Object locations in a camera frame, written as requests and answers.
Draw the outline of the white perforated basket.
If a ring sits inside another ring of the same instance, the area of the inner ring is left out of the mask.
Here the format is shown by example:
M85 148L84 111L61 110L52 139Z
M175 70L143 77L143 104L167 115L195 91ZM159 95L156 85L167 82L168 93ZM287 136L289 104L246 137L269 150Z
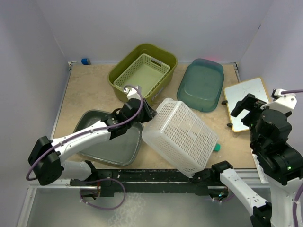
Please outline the white perforated basket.
M182 101L166 98L156 112L143 141L186 177L204 170L218 135Z

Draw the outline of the pale green perforated basket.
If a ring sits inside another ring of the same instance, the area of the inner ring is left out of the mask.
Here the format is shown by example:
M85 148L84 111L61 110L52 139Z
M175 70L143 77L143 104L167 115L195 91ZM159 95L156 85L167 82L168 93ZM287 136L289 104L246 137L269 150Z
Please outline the pale green perforated basket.
M167 75L170 66L147 55L141 54L114 82L114 87L140 86L144 98L149 96L158 83Z

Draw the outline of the dark grey tub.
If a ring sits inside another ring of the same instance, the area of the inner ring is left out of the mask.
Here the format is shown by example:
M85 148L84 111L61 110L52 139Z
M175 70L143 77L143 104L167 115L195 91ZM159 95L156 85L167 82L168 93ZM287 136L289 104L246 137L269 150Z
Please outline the dark grey tub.
M78 121L74 132L83 130L109 114L100 110L87 111ZM114 165L127 166L135 160L142 142L143 125L136 122L127 132L110 141L95 144L79 154Z

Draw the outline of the teal translucent tub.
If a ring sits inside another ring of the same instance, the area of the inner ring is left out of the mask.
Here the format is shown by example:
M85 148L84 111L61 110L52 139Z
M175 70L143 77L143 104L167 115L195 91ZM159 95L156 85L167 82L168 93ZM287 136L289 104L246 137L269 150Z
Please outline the teal translucent tub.
M177 91L177 100L200 112L212 112L218 104L224 82L223 66L195 59L186 69Z

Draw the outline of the olive green tub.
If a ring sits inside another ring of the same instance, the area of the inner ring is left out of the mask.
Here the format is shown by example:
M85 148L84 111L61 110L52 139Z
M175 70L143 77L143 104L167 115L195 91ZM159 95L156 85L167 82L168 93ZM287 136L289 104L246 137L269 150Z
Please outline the olive green tub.
M116 97L126 102L124 87L140 86L141 94L153 105L171 82L178 65L177 57L153 44L144 43L128 53L108 74L108 82Z

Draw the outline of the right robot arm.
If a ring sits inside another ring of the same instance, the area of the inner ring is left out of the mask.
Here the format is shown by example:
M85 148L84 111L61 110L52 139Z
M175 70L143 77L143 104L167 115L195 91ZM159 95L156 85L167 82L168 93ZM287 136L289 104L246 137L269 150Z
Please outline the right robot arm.
M211 169L194 174L191 182L210 181L225 185L242 202L250 214L254 227L301 227L301 196L303 194L303 157L287 144L292 130L288 117L295 107L295 97L285 102L287 111L282 111L283 98L287 91L275 90L274 101L266 103L253 94L238 101L231 116L243 110L247 115L241 122L250 130L250 148L256 155L270 187L271 201L252 190L227 161L212 165Z

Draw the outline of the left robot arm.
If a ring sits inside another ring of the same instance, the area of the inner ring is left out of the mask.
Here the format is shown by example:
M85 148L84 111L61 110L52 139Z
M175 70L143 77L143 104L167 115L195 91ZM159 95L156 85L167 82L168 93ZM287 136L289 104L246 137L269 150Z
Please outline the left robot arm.
M134 123L149 122L156 114L145 99L132 98L123 107L103 115L85 129L52 140L47 136L40 137L28 157L30 169L26 180L37 180L41 186L60 178L75 179L86 185L95 184L101 176L90 161L74 162L68 161L68 158L95 144L121 136Z

